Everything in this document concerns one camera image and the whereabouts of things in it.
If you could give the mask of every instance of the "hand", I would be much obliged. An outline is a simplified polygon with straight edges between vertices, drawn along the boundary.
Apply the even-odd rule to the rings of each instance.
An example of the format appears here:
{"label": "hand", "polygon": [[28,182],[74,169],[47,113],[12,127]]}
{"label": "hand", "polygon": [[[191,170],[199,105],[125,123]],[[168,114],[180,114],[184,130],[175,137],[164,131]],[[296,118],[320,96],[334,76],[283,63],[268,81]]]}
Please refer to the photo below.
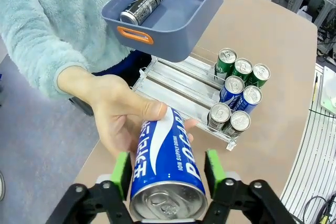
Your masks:
{"label": "hand", "polygon": [[[71,67],[60,74],[59,87],[71,94],[75,92],[73,95],[91,105],[100,140],[113,156],[117,157],[122,151],[135,153],[143,120],[163,118],[167,105],[134,93],[118,76],[83,75],[83,78],[76,82],[74,80],[79,74],[77,71],[84,71],[76,68]],[[186,130],[196,123],[194,119],[186,120]],[[188,134],[188,137],[190,141],[193,140],[191,134]]]}

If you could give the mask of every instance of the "green can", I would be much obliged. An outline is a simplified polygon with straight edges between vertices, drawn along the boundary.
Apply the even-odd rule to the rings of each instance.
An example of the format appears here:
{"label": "green can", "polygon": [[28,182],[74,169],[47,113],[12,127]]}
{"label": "green can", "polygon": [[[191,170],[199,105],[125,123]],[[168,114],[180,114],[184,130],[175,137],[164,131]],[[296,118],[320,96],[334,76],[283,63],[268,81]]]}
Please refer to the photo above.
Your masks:
{"label": "green can", "polygon": [[248,59],[239,58],[235,62],[235,66],[231,75],[241,77],[241,79],[245,82],[252,70],[253,65]]}
{"label": "green can", "polygon": [[231,48],[223,48],[218,53],[218,59],[215,66],[215,80],[224,84],[226,77],[232,72],[234,63],[237,59],[237,53]]}
{"label": "green can", "polygon": [[271,77],[271,71],[265,64],[256,64],[253,67],[253,72],[248,78],[247,85],[253,85],[261,88],[266,81]]}

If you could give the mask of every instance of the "can dispenser rack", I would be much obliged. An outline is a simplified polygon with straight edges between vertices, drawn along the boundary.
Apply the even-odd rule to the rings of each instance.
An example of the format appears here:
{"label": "can dispenser rack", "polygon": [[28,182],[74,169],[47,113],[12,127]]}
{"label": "can dispenser rack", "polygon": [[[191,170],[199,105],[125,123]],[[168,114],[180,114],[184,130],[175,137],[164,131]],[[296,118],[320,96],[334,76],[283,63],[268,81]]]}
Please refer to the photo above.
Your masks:
{"label": "can dispenser rack", "polygon": [[174,63],[152,56],[148,67],[140,70],[141,76],[133,90],[149,99],[165,102],[185,120],[198,120],[197,127],[227,142],[226,149],[231,151],[238,137],[232,138],[207,126],[207,115],[218,102],[214,94],[223,86],[214,81],[215,63],[204,58],[197,60],[192,55],[203,58],[191,53],[184,61]]}

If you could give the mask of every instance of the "can lid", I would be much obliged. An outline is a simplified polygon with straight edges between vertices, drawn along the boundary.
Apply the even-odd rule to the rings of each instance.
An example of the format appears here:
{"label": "can lid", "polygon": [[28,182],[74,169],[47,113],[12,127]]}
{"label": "can lid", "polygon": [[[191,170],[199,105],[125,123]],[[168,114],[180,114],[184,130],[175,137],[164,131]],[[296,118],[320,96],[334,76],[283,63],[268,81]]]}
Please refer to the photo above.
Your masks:
{"label": "can lid", "polygon": [[137,219],[198,218],[207,208],[207,200],[197,187],[176,181],[157,182],[143,188],[130,202]]}
{"label": "can lid", "polygon": [[253,67],[253,73],[254,75],[262,81],[266,81],[271,76],[271,71],[265,64],[256,64]]}
{"label": "can lid", "polygon": [[224,63],[233,63],[237,59],[237,54],[230,48],[223,48],[219,51],[219,58]]}
{"label": "can lid", "polygon": [[120,14],[120,21],[128,23],[128,24],[139,25],[137,19],[128,12],[122,12]]}
{"label": "can lid", "polygon": [[231,125],[237,131],[245,131],[251,125],[251,118],[245,111],[236,111],[231,116]]}
{"label": "can lid", "polygon": [[225,103],[216,103],[210,109],[210,115],[218,123],[225,123],[231,116],[231,109]]}
{"label": "can lid", "polygon": [[253,70],[253,65],[248,59],[240,58],[236,60],[235,68],[239,73],[249,74]]}
{"label": "can lid", "polygon": [[257,88],[256,86],[248,86],[244,89],[243,93],[244,99],[252,105],[258,104],[261,99],[263,98],[263,95],[261,93],[261,90]]}
{"label": "can lid", "polygon": [[232,94],[242,93],[244,87],[244,81],[238,76],[230,76],[225,80],[225,89]]}

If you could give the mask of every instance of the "orange handle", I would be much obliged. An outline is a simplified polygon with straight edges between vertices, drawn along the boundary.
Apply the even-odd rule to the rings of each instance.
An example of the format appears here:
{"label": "orange handle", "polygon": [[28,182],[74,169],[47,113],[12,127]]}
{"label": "orange handle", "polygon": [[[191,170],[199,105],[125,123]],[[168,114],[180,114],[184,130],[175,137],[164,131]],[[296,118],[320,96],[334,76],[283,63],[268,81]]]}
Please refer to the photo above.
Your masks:
{"label": "orange handle", "polygon": [[149,45],[154,44],[154,40],[152,39],[152,37],[141,31],[136,31],[122,26],[118,26],[117,30],[122,36],[126,38],[134,39],[136,41],[143,42]]}

